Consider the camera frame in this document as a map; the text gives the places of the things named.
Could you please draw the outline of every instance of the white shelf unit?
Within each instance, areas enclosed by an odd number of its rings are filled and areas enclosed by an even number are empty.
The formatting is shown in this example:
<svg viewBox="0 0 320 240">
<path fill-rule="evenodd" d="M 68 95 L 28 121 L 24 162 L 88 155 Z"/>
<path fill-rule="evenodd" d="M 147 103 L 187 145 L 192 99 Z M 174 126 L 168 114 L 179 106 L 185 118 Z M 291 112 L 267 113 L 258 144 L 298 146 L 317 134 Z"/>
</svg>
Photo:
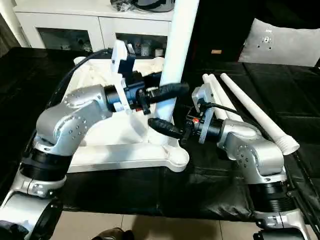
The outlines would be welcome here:
<svg viewBox="0 0 320 240">
<path fill-rule="evenodd" d="M 118 12 L 110 0 L 25 0 L 14 11 L 33 48 L 89 47 L 94 52 L 111 48 L 119 36 L 131 42 L 139 38 L 150 45 L 155 43 L 152 51 L 162 43 L 160 48 L 165 50 L 173 16 L 173 11 Z"/>
</svg>

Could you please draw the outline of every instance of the pipe end cap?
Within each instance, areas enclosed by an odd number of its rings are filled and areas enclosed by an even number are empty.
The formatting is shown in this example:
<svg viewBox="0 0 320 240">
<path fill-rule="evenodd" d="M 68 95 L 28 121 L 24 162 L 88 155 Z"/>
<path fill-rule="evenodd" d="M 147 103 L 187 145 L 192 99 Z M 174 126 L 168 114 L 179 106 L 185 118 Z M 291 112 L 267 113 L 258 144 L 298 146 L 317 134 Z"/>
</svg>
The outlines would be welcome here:
<svg viewBox="0 0 320 240">
<path fill-rule="evenodd" d="M 289 155 L 297 151 L 300 147 L 299 143 L 290 135 L 284 135 L 275 141 L 283 155 Z"/>
</svg>

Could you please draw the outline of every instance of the black tabletop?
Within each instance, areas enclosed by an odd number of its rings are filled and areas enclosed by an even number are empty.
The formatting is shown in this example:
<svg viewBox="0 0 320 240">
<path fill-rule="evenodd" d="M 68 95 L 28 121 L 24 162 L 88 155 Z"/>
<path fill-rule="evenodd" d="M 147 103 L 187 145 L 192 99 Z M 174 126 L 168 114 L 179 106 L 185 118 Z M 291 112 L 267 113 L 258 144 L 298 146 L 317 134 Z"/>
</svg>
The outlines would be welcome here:
<svg viewBox="0 0 320 240">
<path fill-rule="evenodd" d="M 13 48 L 0 58 L 0 194 L 4 198 L 39 114 L 55 86 L 82 52 Z M 193 90 L 202 74 L 227 73 L 301 145 L 285 157 L 303 196 L 320 212 L 320 75 L 310 67 L 240 62 L 197 62 L 182 80 Z M 251 116 L 221 83 L 239 112 Z M 177 125 L 183 122 L 191 97 L 178 99 Z M 143 214 L 180 218 L 250 221 L 253 205 L 243 176 L 215 143 L 191 139 L 185 147 L 185 171 L 166 167 L 71 173 L 61 198 L 70 211 Z"/>
</svg>

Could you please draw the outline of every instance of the white plastic tube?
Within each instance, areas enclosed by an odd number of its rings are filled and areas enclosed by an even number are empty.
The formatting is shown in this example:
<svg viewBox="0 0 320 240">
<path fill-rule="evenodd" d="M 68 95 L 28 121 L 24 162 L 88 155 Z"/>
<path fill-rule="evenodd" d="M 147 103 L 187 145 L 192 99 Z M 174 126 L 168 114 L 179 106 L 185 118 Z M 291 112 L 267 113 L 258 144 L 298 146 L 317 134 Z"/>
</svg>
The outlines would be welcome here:
<svg viewBox="0 0 320 240">
<path fill-rule="evenodd" d="M 270 135 L 275 144 L 280 148 L 283 155 L 289 155 L 295 152 L 299 143 L 290 135 L 287 135 L 244 91 L 238 87 L 227 74 L 222 73 L 221 79 L 230 88 L 233 94 L 240 100 L 245 108 L 257 120 L 257 122 Z"/>
<path fill-rule="evenodd" d="M 211 79 L 213 88 L 216 92 L 216 94 L 218 95 L 221 104 L 227 108 L 236 110 L 235 106 L 232 104 L 232 102 L 230 101 L 229 97 L 227 96 L 225 90 L 222 88 L 222 86 L 220 85 L 220 83 L 218 82 L 218 80 L 216 79 L 216 77 Z M 235 121 L 239 121 L 239 122 L 243 122 L 243 119 L 241 118 L 241 116 L 239 116 L 238 114 L 232 113 L 230 111 L 225 111 L 228 118 L 231 120 L 235 120 Z"/>
<path fill-rule="evenodd" d="M 160 86 L 181 82 L 199 1 L 175 1 Z M 175 98 L 157 103 L 154 117 L 171 121 L 175 104 Z M 157 133 L 150 127 L 148 140 L 150 143 L 163 145 L 168 142 L 168 137 Z"/>
<path fill-rule="evenodd" d="M 21 47 L 30 47 L 20 27 L 19 20 L 13 10 L 14 1 L 0 0 L 0 14 L 10 28 Z"/>
<path fill-rule="evenodd" d="M 223 105 L 220 101 L 220 98 L 214 88 L 214 84 L 213 84 L 213 80 L 216 79 L 215 75 L 213 74 L 203 74 L 202 75 L 202 79 L 203 79 L 203 82 L 205 84 L 210 84 L 210 87 L 211 87 L 211 91 L 213 93 L 213 100 L 214 100 L 214 103 L 215 104 L 219 104 L 219 105 Z M 227 116 L 227 113 L 225 110 L 221 109 L 221 108 L 217 108 L 217 107 L 214 107 L 214 114 L 216 116 L 217 119 L 222 119 L 222 120 L 225 120 L 228 118 Z"/>
</svg>

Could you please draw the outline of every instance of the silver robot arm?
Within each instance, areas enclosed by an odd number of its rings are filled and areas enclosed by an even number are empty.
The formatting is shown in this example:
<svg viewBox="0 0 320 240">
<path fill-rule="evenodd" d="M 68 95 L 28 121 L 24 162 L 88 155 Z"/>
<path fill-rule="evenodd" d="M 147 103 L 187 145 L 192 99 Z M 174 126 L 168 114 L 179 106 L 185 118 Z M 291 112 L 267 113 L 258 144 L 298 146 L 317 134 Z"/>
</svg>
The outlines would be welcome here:
<svg viewBox="0 0 320 240">
<path fill-rule="evenodd" d="M 256 224 L 262 229 L 254 239 L 310 240 L 302 212 L 289 196 L 284 157 L 278 146 L 263 138 L 259 129 L 249 123 L 213 119 L 214 101 L 208 83 L 197 87 L 191 96 L 194 109 L 186 117 L 185 129 L 159 118 L 150 118 L 149 126 L 180 139 L 181 144 L 189 136 L 199 137 L 201 144 L 216 142 L 230 160 L 238 163 L 248 184 Z"/>
<path fill-rule="evenodd" d="M 63 208 L 59 191 L 67 179 L 73 154 L 92 125 L 110 118 L 116 109 L 140 109 L 149 114 L 150 104 L 189 91 L 187 84 L 180 83 L 146 88 L 140 77 L 132 77 L 127 84 L 122 73 L 130 77 L 134 59 L 121 49 L 114 49 L 111 58 L 112 71 L 121 84 L 76 89 L 39 116 L 33 149 L 22 159 L 0 207 L 0 239 L 50 239 Z"/>
<path fill-rule="evenodd" d="M 62 211 L 56 196 L 72 156 L 88 129 L 112 114 L 104 87 L 95 85 L 71 92 L 39 116 L 34 149 L 22 160 L 0 208 L 0 225 L 9 228 L 12 239 L 51 236 Z"/>
<path fill-rule="evenodd" d="M 277 238 L 275 229 L 293 229 L 279 234 L 303 236 L 310 240 L 303 215 L 288 196 L 284 157 L 276 144 L 264 139 L 260 131 L 245 122 L 224 120 L 218 147 L 237 161 L 248 184 L 254 205 L 254 218 L 263 231 L 255 239 Z"/>
</svg>

